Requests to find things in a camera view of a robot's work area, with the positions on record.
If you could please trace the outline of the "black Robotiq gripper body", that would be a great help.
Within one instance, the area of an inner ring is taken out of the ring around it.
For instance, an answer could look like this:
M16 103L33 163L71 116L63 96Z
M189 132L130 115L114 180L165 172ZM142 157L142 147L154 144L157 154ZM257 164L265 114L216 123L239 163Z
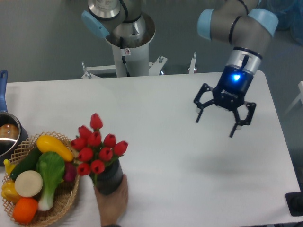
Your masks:
M214 104L228 111L242 106L252 80L250 73L225 66L217 86L212 90Z

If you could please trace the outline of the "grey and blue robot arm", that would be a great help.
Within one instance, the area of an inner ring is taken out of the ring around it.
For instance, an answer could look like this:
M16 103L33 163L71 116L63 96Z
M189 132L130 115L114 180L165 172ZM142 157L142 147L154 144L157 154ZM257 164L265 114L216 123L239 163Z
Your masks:
M234 129L251 123L256 104L245 101L245 95L278 24L275 14L258 5L258 0L228 0L218 10L204 10L196 26L202 38L228 42L233 50L216 87L203 84L194 104L200 113L210 105L232 112ZM81 19L112 46L118 77L160 73L164 61L149 62L154 21L139 0L90 0Z

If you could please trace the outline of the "bare human hand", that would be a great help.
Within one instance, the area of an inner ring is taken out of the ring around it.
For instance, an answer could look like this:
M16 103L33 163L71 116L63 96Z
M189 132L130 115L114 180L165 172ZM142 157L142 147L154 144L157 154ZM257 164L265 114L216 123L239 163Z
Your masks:
M123 175L119 187L109 195L101 194L94 186L100 223L102 227L118 226L118 219L125 213L128 204L128 181Z

